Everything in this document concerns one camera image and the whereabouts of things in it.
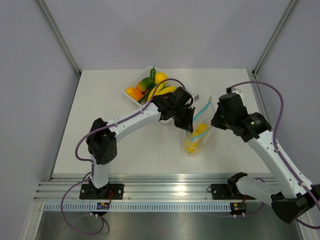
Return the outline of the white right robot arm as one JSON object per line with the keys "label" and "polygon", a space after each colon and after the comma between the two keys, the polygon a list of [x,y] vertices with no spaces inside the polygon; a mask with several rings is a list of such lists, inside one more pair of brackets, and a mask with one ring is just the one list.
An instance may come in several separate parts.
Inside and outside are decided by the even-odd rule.
{"label": "white right robot arm", "polygon": [[211,125],[231,130],[250,146],[274,176],[278,187],[256,180],[244,172],[227,179],[226,190],[236,199],[249,196],[271,206],[283,222],[289,224],[320,202],[320,186],[313,184],[281,151],[273,139],[274,131],[264,116],[249,114],[237,93],[219,97]]}

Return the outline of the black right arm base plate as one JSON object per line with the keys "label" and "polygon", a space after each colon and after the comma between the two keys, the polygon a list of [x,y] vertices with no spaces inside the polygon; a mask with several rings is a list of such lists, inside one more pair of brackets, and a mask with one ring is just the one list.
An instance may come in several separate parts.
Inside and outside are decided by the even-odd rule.
{"label": "black right arm base plate", "polygon": [[231,193],[226,183],[213,183],[206,188],[206,191],[211,194],[213,200],[255,200],[249,195]]}

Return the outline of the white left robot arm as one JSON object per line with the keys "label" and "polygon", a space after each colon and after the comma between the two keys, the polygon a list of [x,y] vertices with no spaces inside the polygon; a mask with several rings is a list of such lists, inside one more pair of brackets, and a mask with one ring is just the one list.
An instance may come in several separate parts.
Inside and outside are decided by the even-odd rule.
{"label": "white left robot arm", "polygon": [[103,199],[111,196],[109,163],[118,154],[117,144],[127,135],[155,122],[173,119],[174,126],[192,133],[195,107],[192,95],[183,87],[174,92],[153,96],[145,105],[111,123],[96,119],[86,137],[93,161],[91,176],[81,186],[80,198]]}

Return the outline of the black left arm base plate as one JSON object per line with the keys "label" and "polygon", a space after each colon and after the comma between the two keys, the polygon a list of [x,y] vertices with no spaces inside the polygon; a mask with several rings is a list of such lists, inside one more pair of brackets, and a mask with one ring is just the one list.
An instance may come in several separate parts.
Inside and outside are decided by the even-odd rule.
{"label": "black left arm base plate", "polygon": [[122,200],[125,186],[120,183],[109,183],[102,188],[96,188],[91,183],[83,184],[80,189],[81,200]]}

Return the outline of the clear zip bag teal zipper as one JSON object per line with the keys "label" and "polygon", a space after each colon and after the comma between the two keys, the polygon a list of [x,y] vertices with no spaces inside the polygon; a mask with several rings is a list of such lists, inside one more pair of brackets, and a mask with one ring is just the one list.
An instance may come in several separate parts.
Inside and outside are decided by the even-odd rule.
{"label": "clear zip bag teal zipper", "polygon": [[211,96],[208,97],[205,104],[196,101],[194,107],[195,112],[192,118],[193,132],[186,131],[184,137],[184,150],[188,155],[198,154],[202,146],[210,138],[212,132],[211,120],[216,113]]}

